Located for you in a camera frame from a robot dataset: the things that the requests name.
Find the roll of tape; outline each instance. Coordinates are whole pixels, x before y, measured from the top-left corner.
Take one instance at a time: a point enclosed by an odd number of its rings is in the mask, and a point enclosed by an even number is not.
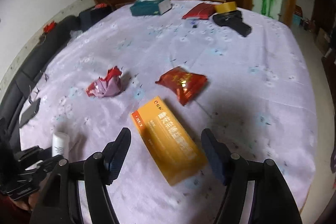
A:
[[[217,13],[219,14],[223,14],[223,13],[227,13],[227,12],[232,12],[237,10],[237,5],[235,1],[232,2],[226,2],[226,3],[222,3],[219,5],[215,6],[215,10]]]

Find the red envelope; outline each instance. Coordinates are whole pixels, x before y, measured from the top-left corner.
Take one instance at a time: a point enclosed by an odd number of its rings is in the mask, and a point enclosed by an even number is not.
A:
[[[215,5],[202,2],[192,8],[182,18],[209,19],[215,12]]]

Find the black handheld device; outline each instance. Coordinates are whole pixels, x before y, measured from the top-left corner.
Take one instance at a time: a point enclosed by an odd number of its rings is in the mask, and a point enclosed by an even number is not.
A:
[[[252,27],[243,22],[242,13],[239,10],[216,14],[212,19],[218,26],[228,26],[243,37],[247,37],[252,32]]]

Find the bed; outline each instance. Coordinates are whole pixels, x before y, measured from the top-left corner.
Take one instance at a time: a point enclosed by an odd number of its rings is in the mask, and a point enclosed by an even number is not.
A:
[[[69,160],[84,160],[102,151],[123,127],[131,130],[121,173],[108,187],[120,223],[212,223],[225,192],[209,166],[173,187],[165,181],[130,117],[157,95],[197,145],[202,130],[210,128],[247,160],[273,159],[298,208],[308,194],[315,172],[315,100],[292,32],[244,9],[244,22],[253,28],[246,38],[212,20],[192,28],[181,17],[200,2],[172,0],[172,9],[161,16],[132,17],[129,5],[119,8],[70,42],[32,93],[41,105],[20,130],[22,149],[47,148],[53,132],[62,131],[70,135]],[[87,86],[115,65],[122,70],[124,92],[89,98]],[[185,107],[154,83],[177,66],[209,80]],[[251,184],[241,223],[248,221]],[[90,223],[83,183],[80,192],[83,218]]]

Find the black phone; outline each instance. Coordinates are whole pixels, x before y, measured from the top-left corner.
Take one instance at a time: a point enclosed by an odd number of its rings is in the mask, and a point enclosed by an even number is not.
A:
[[[30,119],[32,119],[40,108],[40,102],[41,98],[36,99],[30,107],[22,114],[21,120],[20,120],[20,128],[22,128],[26,123],[29,122]]]

